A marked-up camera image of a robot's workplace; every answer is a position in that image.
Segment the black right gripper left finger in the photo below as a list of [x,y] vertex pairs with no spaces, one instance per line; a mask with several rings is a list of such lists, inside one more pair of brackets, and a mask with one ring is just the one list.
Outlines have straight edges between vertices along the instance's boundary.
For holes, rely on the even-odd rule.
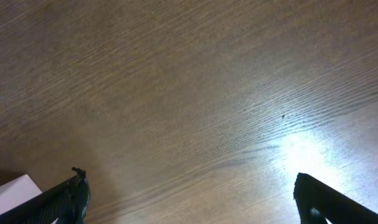
[[0,224],[83,224],[91,198],[86,171],[71,168],[76,174],[0,215]]

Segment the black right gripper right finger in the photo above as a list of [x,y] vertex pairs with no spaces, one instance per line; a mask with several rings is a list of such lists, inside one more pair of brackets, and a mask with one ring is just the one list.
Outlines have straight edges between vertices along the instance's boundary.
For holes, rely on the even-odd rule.
[[293,197],[301,224],[378,223],[378,214],[309,174],[297,175]]

